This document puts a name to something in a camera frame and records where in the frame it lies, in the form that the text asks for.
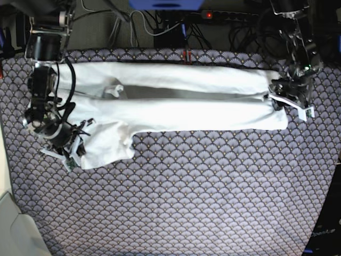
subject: white garment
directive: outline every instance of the white garment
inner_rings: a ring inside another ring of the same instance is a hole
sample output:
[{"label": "white garment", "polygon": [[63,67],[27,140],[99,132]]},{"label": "white garment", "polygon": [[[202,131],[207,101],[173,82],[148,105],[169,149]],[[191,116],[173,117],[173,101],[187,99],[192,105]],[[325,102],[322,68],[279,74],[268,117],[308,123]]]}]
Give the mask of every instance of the white garment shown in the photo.
[{"label": "white garment", "polygon": [[[69,122],[95,119],[86,130],[91,136],[83,136],[82,169],[132,158],[132,137],[140,132],[288,126],[285,110],[274,111],[271,100],[264,99],[271,80],[279,78],[275,71],[116,62],[74,68],[76,108]],[[71,72],[61,65],[60,73],[58,96],[65,101]],[[118,93],[120,99],[110,98]]]}]

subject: scalloped pattern fabric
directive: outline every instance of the scalloped pattern fabric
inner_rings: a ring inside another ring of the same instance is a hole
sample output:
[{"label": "scalloped pattern fabric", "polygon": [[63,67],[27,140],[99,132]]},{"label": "scalloped pattern fabric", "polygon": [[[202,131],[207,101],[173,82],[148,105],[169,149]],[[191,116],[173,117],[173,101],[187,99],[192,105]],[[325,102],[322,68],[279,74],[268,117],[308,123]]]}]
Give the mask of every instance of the scalloped pattern fabric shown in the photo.
[{"label": "scalloped pattern fabric", "polygon": [[[258,54],[192,51],[194,65],[282,70]],[[71,51],[73,62],[182,62],[182,50]],[[14,198],[52,255],[301,255],[341,150],[341,72],[325,67],[316,118],[284,131],[142,133],[135,157],[67,173],[21,125],[31,65],[2,62],[0,108]],[[229,118],[221,113],[222,118]]]}]

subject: gray fabric surface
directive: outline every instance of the gray fabric surface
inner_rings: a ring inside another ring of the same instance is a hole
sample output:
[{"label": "gray fabric surface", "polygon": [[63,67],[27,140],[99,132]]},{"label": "gray fabric surface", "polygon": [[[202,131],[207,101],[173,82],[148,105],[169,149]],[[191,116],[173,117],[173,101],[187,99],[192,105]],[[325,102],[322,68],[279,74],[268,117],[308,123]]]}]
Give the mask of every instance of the gray fabric surface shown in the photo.
[{"label": "gray fabric surface", "polygon": [[[181,62],[181,54],[118,49],[69,56]],[[260,55],[192,56],[198,65],[283,68]],[[139,134],[134,159],[72,173],[41,156],[44,142],[22,128],[31,66],[10,59],[3,70],[0,108],[14,197],[53,255],[302,254],[341,149],[340,70],[326,67],[316,76],[316,118],[307,123],[288,109],[285,131]]]}]

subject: white pants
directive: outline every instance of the white pants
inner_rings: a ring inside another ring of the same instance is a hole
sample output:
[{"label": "white pants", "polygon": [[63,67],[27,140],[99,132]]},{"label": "white pants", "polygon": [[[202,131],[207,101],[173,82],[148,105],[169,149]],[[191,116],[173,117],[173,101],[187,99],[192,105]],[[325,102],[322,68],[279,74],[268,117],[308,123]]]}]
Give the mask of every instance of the white pants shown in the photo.
[{"label": "white pants", "polygon": [[[92,169],[134,156],[133,135],[193,130],[283,130],[285,110],[264,99],[275,71],[226,67],[93,62],[74,64],[77,83],[69,122],[95,119],[82,136],[82,168]],[[60,66],[63,102],[71,72]]]}]

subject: blue device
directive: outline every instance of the blue device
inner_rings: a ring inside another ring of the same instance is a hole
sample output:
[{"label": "blue device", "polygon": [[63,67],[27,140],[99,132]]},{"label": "blue device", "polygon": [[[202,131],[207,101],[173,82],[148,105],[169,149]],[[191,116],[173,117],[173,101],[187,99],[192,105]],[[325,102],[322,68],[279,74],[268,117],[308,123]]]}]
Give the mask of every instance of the blue device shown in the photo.
[{"label": "blue device", "polygon": [[198,10],[204,0],[130,0],[137,10]]}]

